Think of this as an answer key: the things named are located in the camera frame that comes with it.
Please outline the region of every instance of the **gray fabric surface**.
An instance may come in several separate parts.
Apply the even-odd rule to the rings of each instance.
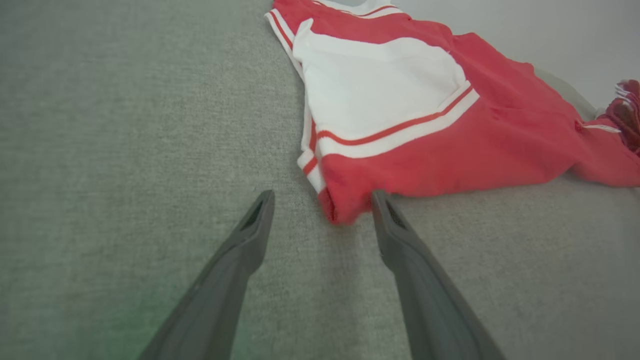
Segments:
[[[409,358],[371,216],[330,226],[296,165],[303,88],[270,4],[0,4],[0,359],[135,358],[268,188],[233,358]],[[567,175],[398,204],[509,358],[638,357],[638,190]]]

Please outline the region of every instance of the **red and white shirt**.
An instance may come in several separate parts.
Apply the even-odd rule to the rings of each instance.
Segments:
[[[266,17],[305,84],[298,165],[334,224],[355,221],[376,189],[427,197],[570,168],[640,186],[640,158],[610,120],[584,123],[531,64],[474,33],[384,0],[275,0]]]

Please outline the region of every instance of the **red fabric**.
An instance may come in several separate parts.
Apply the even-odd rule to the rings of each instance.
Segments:
[[[640,186],[640,160],[618,133],[583,128],[573,106],[536,77],[531,64],[507,59],[476,34],[456,36],[443,24],[404,13],[361,19],[308,0],[276,0],[274,7],[294,33],[313,18],[314,33],[375,44],[413,37],[441,47],[480,95],[450,127],[386,153],[322,157],[326,188],[319,200],[334,224],[352,223],[369,210],[376,189],[428,197],[544,183],[570,168],[588,181]],[[592,124],[617,128],[609,119]]]
[[[622,81],[618,88],[628,93],[620,93],[600,118],[616,124],[622,130],[624,144],[640,156],[640,83],[636,80]]]

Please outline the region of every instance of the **striped trim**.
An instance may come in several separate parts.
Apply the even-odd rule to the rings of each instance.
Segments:
[[[607,125],[587,125],[587,126],[583,126],[584,129],[600,129],[600,130],[604,130],[607,131],[608,133],[621,133],[622,131],[620,131],[619,129],[616,129],[615,127],[612,126],[607,126]]]
[[[289,28],[289,25],[284,20],[282,15],[277,9],[273,9],[270,12],[264,15],[269,23],[271,24],[271,28],[275,33],[276,37],[280,41],[280,44],[284,48],[284,51],[289,56],[293,67],[298,72],[298,75],[302,79],[302,82],[305,80],[304,73],[302,71],[302,65],[300,62],[293,58],[293,40],[295,39],[295,35],[293,31]],[[316,134],[316,122],[311,117],[311,111],[308,106],[307,95],[305,94],[305,111],[304,111],[304,129],[302,134],[301,141],[301,150],[302,155],[298,158],[298,166],[304,174],[307,176],[307,179],[314,187],[316,192],[321,192],[326,184],[322,175],[320,173],[320,168],[318,166],[318,160],[315,155],[316,152],[316,143],[317,143],[317,134]]]
[[[395,129],[392,127],[363,139],[345,140],[333,134],[330,136],[328,131],[320,131],[318,146],[323,156],[339,154],[348,158],[367,158],[383,154],[417,138],[446,129],[478,98],[479,95],[473,88],[467,88],[461,94],[455,94],[454,101],[434,115],[405,122]]]
[[[356,140],[345,140],[345,139],[333,134],[332,132],[330,132],[328,130],[320,131],[318,133],[318,137],[319,138],[331,138],[333,141],[335,141],[337,143],[341,143],[342,145],[362,145],[362,144],[365,144],[365,143],[374,142],[376,140],[379,140],[379,139],[382,139],[382,138],[384,138],[386,136],[394,134],[394,133],[396,133],[398,131],[402,131],[402,130],[406,129],[407,127],[412,127],[412,126],[416,126],[416,125],[419,125],[419,124],[423,124],[425,122],[432,121],[434,119],[437,119],[438,117],[442,117],[442,116],[448,114],[471,91],[473,91],[473,88],[471,88],[469,86],[466,90],[464,90],[464,92],[462,94],[460,94],[458,97],[454,98],[453,102],[450,103],[442,111],[439,111],[437,113],[433,113],[431,115],[428,115],[428,116],[425,116],[425,117],[421,117],[421,118],[418,118],[418,119],[413,119],[413,120],[409,120],[409,121],[403,122],[402,124],[398,124],[398,125],[392,126],[392,127],[388,128],[388,129],[380,131],[379,133],[373,134],[371,136],[367,136],[365,138],[360,138],[360,139],[356,139]]]

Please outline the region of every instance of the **white wall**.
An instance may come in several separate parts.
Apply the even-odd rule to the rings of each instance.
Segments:
[[[640,79],[640,0],[392,2],[414,19],[477,33],[507,57],[563,78],[597,108],[619,80]]]

